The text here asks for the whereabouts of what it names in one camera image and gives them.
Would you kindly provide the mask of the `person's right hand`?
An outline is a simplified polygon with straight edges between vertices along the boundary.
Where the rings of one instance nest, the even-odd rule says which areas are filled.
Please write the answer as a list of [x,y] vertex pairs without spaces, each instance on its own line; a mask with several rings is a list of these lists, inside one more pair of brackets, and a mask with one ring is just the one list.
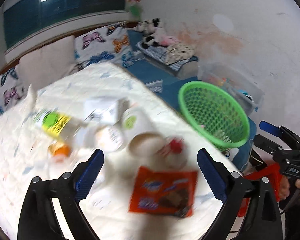
[[[295,186],[300,190],[300,179],[297,179]],[[286,176],[283,176],[280,183],[279,198],[280,200],[286,199],[290,194],[290,183]]]

